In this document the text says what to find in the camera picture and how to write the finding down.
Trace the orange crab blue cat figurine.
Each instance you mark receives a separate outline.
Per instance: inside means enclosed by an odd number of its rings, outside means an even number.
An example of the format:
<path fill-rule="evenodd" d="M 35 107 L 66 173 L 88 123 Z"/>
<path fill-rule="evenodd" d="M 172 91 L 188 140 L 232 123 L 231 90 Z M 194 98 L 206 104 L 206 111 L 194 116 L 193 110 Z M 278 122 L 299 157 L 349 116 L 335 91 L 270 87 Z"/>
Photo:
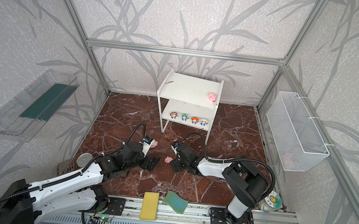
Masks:
<path fill-rule="evenodd" d="M 191 121 L 192 121 L 192 124 L 197 124 L 198 121 L 199 121 L 199 118 L 197 118 L 197 117 L 192 117 L 192 118 L 191 118 Z"/>

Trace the white hooded blue cat figurine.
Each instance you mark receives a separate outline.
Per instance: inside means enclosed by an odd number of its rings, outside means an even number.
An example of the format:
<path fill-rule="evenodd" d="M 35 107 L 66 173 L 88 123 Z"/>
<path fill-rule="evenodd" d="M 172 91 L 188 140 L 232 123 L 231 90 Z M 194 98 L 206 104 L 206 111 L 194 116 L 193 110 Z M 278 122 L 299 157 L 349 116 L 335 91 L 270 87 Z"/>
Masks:
<path fill-rule="evenodd" d="M 200 124 L 202 125 L 202 126 L 205 126 L 205 125 L 207 125 L 208 124 L 208 121 L 207 121 L 207 119 L 201 119 L 200 120 Z"/>

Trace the green blue cat figurine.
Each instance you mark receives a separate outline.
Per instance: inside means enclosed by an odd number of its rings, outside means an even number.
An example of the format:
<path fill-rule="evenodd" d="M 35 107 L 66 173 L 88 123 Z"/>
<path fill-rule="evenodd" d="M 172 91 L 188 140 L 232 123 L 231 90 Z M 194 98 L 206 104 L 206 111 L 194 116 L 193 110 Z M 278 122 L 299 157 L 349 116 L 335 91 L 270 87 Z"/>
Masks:
<path fill-rule="evenodd" d="M 181 114 L 182 121 L 187 121 L 188 115 L 187 114 Z"/>

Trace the yellow hooded blue cat figurine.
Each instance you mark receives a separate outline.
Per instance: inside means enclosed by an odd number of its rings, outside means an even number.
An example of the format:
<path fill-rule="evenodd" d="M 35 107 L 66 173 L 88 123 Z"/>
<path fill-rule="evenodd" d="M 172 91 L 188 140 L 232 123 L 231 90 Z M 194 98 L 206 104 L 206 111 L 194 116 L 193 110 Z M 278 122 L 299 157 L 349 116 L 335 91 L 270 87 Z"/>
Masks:
<path fill-rule="evenodd" d="M 172 119 L 176 119 L 176 118 L 178 117 L 178 113 L 177 113 L 177 112 L 171 112 L 171 113 L 170 113 L 170 117 L 171 117 Z"/>

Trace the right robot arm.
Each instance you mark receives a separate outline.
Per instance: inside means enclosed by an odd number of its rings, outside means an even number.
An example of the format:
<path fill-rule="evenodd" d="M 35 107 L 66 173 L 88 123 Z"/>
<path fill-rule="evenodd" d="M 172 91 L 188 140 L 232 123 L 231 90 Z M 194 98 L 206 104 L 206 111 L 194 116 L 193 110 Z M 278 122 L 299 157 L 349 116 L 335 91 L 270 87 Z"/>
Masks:
<path fill-rule="evenodd" d="M 250 213 L 257 204 L 275 188 L 276 176 L 272 168 L 257 159 L 236 157 L 216 159 L 207 155 L 203 136 L 198 132 L 189 133 L 184 139 L 198 135 L 203 147 L 203 156 L 196 155 L 183 140 L 175 141 L 171 148 L 176 159 L 170 162 L 175 172 L 187 171 L 195 176 L 214 177 L 224 180 L 234 198 L 225 209 L 226 218 L 233 224 Z"/>

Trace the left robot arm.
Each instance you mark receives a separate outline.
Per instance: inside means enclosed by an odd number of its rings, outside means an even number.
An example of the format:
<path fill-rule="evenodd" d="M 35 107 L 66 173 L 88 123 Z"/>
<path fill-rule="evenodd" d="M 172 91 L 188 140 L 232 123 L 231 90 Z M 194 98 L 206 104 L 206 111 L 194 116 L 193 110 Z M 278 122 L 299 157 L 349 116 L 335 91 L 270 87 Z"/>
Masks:
<path fill-rule="evenodd" d="M 61 213 L 107 208 L 109 197 L 101 184 L 135 167 L 152 171 L 159 159 L 147 153 L 157 145 L 147 135 L 138 142 L 128 138 L 119 149 L 101 153 L 78 170 L 43 181 L 12 183 L 0 198 L 0 224 L 39 224 Z"/>

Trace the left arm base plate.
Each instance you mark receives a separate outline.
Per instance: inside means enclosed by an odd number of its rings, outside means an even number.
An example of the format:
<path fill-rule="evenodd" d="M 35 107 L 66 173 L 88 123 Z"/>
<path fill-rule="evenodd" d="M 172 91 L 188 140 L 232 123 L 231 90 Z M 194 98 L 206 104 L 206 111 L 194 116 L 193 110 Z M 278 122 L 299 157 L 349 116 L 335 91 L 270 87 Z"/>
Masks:
<path fill-rule="evenodd" d="M 125 204 L 126 204 L 126 199 L 124 198 L 110 197 L 105 200 L 100 200 L 100 202 L 96 202 L 91 209 L 87 210 L 87 212 L 121 216 Z"/>

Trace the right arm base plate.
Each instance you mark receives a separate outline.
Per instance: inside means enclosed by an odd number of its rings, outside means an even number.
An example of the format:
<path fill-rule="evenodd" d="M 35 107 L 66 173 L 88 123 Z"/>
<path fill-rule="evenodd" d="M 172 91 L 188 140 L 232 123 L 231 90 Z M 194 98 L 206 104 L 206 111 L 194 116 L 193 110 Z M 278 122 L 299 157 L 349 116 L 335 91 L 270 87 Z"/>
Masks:
<path fill-rule="evenodd" d="M 245 211 L 240 218 L 233 216 L 226 208 L 210 207 L 210 224 L 254 224 L 251 211 Z"/>

